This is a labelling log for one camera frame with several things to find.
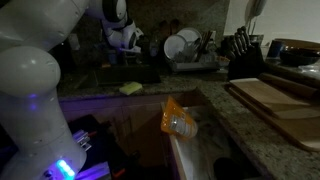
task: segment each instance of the black container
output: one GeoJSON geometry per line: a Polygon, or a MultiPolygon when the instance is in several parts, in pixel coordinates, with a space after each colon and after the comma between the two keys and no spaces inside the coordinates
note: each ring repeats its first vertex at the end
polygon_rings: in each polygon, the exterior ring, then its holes
{"type": "Polygon", "coordinates": [[[314,64],[320,59],[317,51],[308,49],[289,49],[280,52],[282,64],[290,66],[302,66],[314,64]]]}

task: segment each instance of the yellow sponge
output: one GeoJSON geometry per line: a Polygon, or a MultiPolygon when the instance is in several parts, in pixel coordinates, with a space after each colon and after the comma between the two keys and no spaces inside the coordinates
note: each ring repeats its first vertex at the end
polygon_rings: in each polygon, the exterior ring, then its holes
{"type": "Polygon", "coordinates": [[[119,91],[122,92],[123,94],[130,95],[139,89],[142,89],[142,84],[137,83],[137,82],[131,82],[125,86],[122,86],[119,88],[119,91]]]}

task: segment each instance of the wall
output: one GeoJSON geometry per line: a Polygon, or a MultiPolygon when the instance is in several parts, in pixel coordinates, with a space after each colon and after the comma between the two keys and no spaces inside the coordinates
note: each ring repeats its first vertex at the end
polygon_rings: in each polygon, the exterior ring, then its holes
{"type": "MultiPolygon", "coordinates": [[[[253,1],[230,0],[225,35],[246,24],[253,1]]],[[[320,42],[319,8],[319,0],[268,0],[257,19],[254,34],[264,34],[262,45],[274,38],[320,42]]]]}
{"type": "MultiPolygon", "coordinates": [[[[195,27],[199,31],[216,30],[220,42],[227,17],[229,0],[127,0],[129,15],[146,35],[152,34],[159,23],[179,19],[180,28],[195,27]]],[[[74,51],[77,65],[99,64],[106,54],[96,50],[99,43],[100,23],[90,17],[82,17],[75,27],[81,49],[74,51]]]]}

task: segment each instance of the knife block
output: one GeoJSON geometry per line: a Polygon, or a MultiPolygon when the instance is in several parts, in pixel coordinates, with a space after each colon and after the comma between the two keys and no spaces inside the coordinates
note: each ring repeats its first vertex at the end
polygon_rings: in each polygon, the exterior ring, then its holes
{"type": "Polygon", "coordinates": [[[267,71],[259,43],[252,42],[246,54],[237,56],[229,63],[228,80],[255,78],[267,71]]]}

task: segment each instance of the white plate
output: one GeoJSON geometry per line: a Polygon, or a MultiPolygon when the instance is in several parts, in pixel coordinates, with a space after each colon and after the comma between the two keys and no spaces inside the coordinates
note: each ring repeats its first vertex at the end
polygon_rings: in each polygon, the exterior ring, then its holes
{"type": "Polygon", "coordinates": [[[184,39],[187,42],[193,42],[193,41],[197,40],[198,38],[201,38],[200,32],[198,30],[196,30],[195,28],[191,28],[191,27],[183,28],[177,34],[184,37],[184,39]]]}
{"type": "Polygon", "coordinates": [[[170,60],[173,60],[174,56],[178,52],[182,52],[187,41],[180,35],[171,35],[164,43],[164,53],[170,60]]]}

